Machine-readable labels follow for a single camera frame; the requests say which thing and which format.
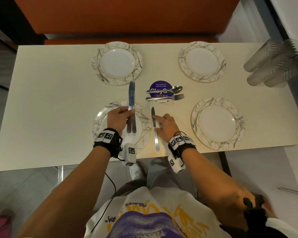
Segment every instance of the gray pants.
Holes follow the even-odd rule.
[[[175,172],[173,172],[168,157],[159,157],[154,158],[148,169],[147,178],[132,180],[124,184],[119,190],[116,191],[116,196],[126,196],[136,189],[147,186],[149,190],[154,187],[174,187],[183,189],[179,178],[176,176]]]

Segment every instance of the person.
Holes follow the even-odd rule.
[[[108,113],[108,128],[122,135],[127,118],[135,112],[119,107]],[[173,117],[153,116],[162,128],[158,135],[169,142],[180,130]],[[195,148],[182,152],[204,205],[183,191],[167,158],[153,159],[147,177],[139,164],[131,166],[133,181],[125,184],[94,215],[93,208],[111,157],[96,146],[30,216],[17,237],[231,237],[220,224],[248,230],[244,198],[255,196],[217,168]],[[266,226],[287,237],[298,232],[266,210]]]

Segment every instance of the white sneaker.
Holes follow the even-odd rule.
[[[130,171],[132,180],[139,180],[144,178],[144,174],[141,171],[141,168],[138,163],[135,163],[132,166],[130,166],[129,171]]]

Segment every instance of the round purple sticker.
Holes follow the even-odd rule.
[[[168,92],[168,89],[171,89],[172,86],[166,81],[156,81],[150,86],[150,90],[165,90],[164,92],[159,92],[159,93],[151,93],[151,97],[170,97],[173,94],[171,92]],[[168,100],[157,100],[157,102],[168,102]]]

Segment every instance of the white t-shirt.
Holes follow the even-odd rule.
[[[105,214],[107,201],[86,225],[86,238],[96,237],[231,237],[219,227],[213,211],[178,188],[141,187],[127,196],[115,197]],[[285,222],[269,218],[266,226],[298,238]]]

